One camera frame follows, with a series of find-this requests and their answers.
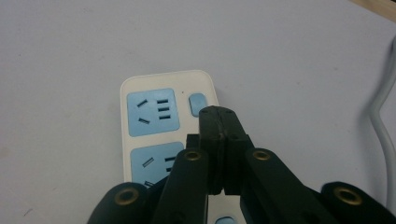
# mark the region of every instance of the white table surface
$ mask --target white table surface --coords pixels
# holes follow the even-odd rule
[[[2,1],[0,223],[85,223],[122,182],[122,81],[191,69],[308,187],[384,203],[366,107],[395,35],[347,0]],[[395,113],[393,91],[393,139]]]

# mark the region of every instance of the blue outlet socket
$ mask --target blue outlet socket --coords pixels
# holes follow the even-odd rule
[[[132,181],[153,186],[170,174],[177,153],[183,149],[181,142],[135,148],[131,151]]]
[[[127,105],[132,137],[171,132],[180,127],[172,89],[131,92],[127,95]]]

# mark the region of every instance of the power cord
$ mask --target power cord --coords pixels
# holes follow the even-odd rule
[[[369,109],[370,121],[373,124],[376,135],[384,151],[385,163],[387,166],[387,208],[396,215],[396,151],[395,146],[388,134],[382,119],[379,115],[384,102],[387,100],[390,91],[396,81],[396,36],[393,39],[392,50],[389,57],[389,67],[386,71],[385,81],[376,94]]]

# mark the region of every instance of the white power strip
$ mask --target white power strip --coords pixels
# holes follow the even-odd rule
[[[151,187],[170,174],[188,133],[198,133],[198,112],[219,105],[203,71],[131,77],[120,89],[124,180]],[[239,197],[210,196],[208,223],[240,222]]]

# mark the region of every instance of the blue switch button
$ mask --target blue switch button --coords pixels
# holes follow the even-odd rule
[[[190,96],[190,107],[193,116],[198,118],[199,111],[207,107],[206,97],[201,93],[194,93]]]

